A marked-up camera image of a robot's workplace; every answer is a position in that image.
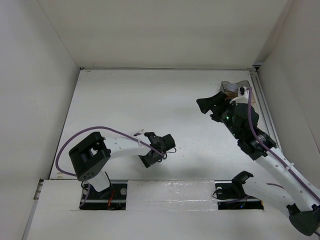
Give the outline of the round clear pin box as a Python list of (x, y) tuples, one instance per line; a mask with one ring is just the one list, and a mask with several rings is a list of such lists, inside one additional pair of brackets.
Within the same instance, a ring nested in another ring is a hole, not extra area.
[(226, 86), (226, 89), (228, 92), (234, 92), (234, 93), (238, 92), (238, 86), (235, 83), (228, 83)]

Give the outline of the black handled scissors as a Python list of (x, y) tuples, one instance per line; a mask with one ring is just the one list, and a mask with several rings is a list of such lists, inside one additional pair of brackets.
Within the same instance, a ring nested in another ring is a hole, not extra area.
[(174, 147), (174, 148), (170, 149), (169, 151), (166, 151), (165, 153), (166, 153), (166, 154), (174, 154), (174, 153), (176, 153), (176, 152), (177, 152), (177, 148)]

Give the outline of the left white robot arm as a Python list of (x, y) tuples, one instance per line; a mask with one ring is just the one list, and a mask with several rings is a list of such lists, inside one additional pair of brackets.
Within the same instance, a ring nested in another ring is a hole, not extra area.
[(176, 143), (171, 134), (157, 136), (154, 132), (138, 133), (120, 138), (105, 138), (92, 132), (69, 151), (77, 180), (85, 182), (90, 192), (100, 199), (108, 198), (113, 187), (104, 166), (109, 160), (138, 156), (146, 168), (167, 157)]

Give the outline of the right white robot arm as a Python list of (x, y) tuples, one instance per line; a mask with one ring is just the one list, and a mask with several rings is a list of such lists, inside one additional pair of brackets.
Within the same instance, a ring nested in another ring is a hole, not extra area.
[(214, 96), (199, 98), (196, 103), (203, 114), (222, 123), (237, 140), (238, 147), (264, 168), (278, 184), (268, 184), (242, 171), (227, 188), (214, 194), (228, 197), (255, 197), (273, 206), (288, 217), (293, 227), (305, 236), (317, 234), (320, 228), (320, 190), (312, 185), (278, 149), (275, 141), (258, 128), (259, 114), (251, 105), (252, 89), (235, 98), (220, 91)]

